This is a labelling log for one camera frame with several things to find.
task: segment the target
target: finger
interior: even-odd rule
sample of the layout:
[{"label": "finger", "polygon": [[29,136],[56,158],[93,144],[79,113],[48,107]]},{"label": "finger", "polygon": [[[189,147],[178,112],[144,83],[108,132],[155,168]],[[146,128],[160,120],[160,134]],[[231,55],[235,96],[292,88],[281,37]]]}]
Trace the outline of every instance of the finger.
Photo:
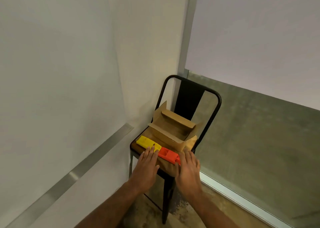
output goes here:
[{"label": "finger", "polygon": [[176,162],[175,164],[174,164],[175,166],[176,166],[176,178],[178,178],[179,177],[179,164]]},{"label": "finger", "polygon": [[178,154],[180,157],[180,165],[181,165],[181,167],[184,167],[187,164],[186,157],[182,152],[179,152]]},{"label": "finger", "polygon": [[194,155],[194,153],[192,151],[189,151],[190,157],[191,157],[191,162],[194,166],[197,166],[196,163],[196,156]]},{"label": "finger", "polygon": [[154,150],[155,150],[155,147],[154,147],[154,145],[153,145],[153,146],[151,147],[151,149],[150,149],[149,154],[148,154],[148,158],[147,158],[148,161],[151,161]]},{"label": "finger", "polygon": [[200,170],[200,161],[198,159],[195,160],[195,166]]},{"label": "finger", "polygon": [[159,150],[156,150],[152,155],[151,162],[154,163],[154,165],[156,164],[158,153],[159,153]]},{"label": "finger", "polygon": [[138,159],[138,163],[142,161],[143,156],[144,156],[144,152],[141,153],[141,155],[140,155],[140,157],[139,157],[139,159]]},{"label": "finger", "polygon": [[148,148],[146,149],[146,151],[144,152],[143,160],[145,160],[145,159],[148,157],[149,152],[150,152],[150,147],[148,147]]},{"label": "finger", "polygon": [[159,167],[160,167],[159,165],[156,165],[156,166],[154,167],[154,172],[155,172],[155,174],[157,174]]},{"label": "finger", "polygon": [[187,164],[191,163],[191,156],[190,156],[190,154],[189,154],[188,149],[187,149],[187,148],[184,148],[183,151],[184,151],[184,155],[185,155],[185,157],[186,157],[186,162],[187,162]]}]

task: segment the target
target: open cardboard box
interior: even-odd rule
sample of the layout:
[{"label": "open cardboard box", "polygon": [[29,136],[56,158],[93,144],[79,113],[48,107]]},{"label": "open cardboard box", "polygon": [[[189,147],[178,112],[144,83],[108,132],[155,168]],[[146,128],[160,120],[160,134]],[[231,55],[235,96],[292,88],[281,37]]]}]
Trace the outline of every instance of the open cardboard box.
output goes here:
[{"label": "open cardboard box", "polygon": [[198,139],[200,124],[167,109],[165,101],[153,113],[153,122],[148,124],[152,134],[180,152],[185,146],[193,147]]}]

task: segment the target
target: white window shade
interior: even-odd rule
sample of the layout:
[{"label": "white window shade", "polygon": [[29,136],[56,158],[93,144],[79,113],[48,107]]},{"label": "white window shade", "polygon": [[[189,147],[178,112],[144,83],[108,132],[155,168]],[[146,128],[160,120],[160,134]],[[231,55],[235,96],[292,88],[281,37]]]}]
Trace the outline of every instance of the white window shade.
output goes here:
[{"label": "white window shade", "polygon": [[108,0],[0,0],[0,227],[126,122]]},{"label": "white window shade", "polygon": [[320,110],[320,0],[197,0],[186,69]]}]

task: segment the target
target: chair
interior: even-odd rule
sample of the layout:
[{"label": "chair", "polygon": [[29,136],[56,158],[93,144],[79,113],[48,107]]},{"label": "chair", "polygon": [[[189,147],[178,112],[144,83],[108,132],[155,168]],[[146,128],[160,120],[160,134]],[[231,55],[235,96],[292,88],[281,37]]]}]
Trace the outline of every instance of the chair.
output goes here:
[{"label": "chair", "polygon": [[[215,90],[210,89],[206,86],[203,86],[201,84],[198,84],[196,82],[193,82],[191,80],[188,80],[188,79],[181,77],[181,76],[178,76],[178,75],[171,75],[171,76],[168,76],[163,83],[161,93],[160,93],[157,105],[155,107],[156,109],[160,106],[160,102],[161,102],[163,93],[165,91],[167,82],[171,78],[176,78],[176,79],[181,80],[174,112],[177,113],[178,115],[188,119],[188,120],[191,120],[191,118],[192,118],[194,112],[196,111],[196,108],[200,102],[200,99],[205,91],[208,91],[208,92],[214,94],[218,98],[217,106],[215,107],[215,109],[214,109],[212,115],[210,116],[207,124],[205,125],[202,133],[200,134],[198,140],[195,142],[195,144],[191,150],[194,153],[197,146],[202,141],[204,135],[206,134],[208,128],[210,127],[212,121],[214,120],[215,116],[217,115],[217,113],[220,109],[221,102],[222,102],[221,96],[219,95],[218,92],[216,92]],[[129,175],[131,175],[131,173],[132,173],[133,156],[135,156],[136,158],[139,158],[142,151],[143,151],[143,148],[140,147],[141,148],[141,150],[140,150],[138,148],[138,144],[136,143],[136,140],[142,135],[142,133],[139,134],[135,138],[135,140],[132,141],[130,144]],[[162,211],[162,223],[165,224],[167,217],[168,217],[168,214],[169,214],[170,202],[171,202],[172,195],[173,195],[174,188],[175,188],[175,180],[174,180],[174,175],[172,173],[171,173],[171,175],[166,173],[164,170],[162,170],[161,166],[158,169],[157,174],[164,179],[162,209],[155,202],[153,202],[148,196],[146,196],[146,197],[148,199],[150,199],[150,201],[153,202],[154,205],[156,205]]]}]

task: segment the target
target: yellow plastic toy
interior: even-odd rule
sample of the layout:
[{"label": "yellow plastic toy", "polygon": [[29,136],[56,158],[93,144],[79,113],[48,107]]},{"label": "yellow plastic toy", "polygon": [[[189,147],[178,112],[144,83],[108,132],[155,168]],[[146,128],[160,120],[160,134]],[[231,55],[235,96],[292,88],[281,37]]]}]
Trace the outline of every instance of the yellow plastic toy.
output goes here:
[{"label": "yellow plastic toy", "polygon": [[157,144],[153,140],[150,140],[149,138],[144,137],[144,136],[140,136],[140,138],[137,140],[137,144],[141,145],[145,149],[147,149],[148,147],[152,147],[154,145],[154,152],[156,150],[160,151],[160,149],[161,149],[161,145]]}]

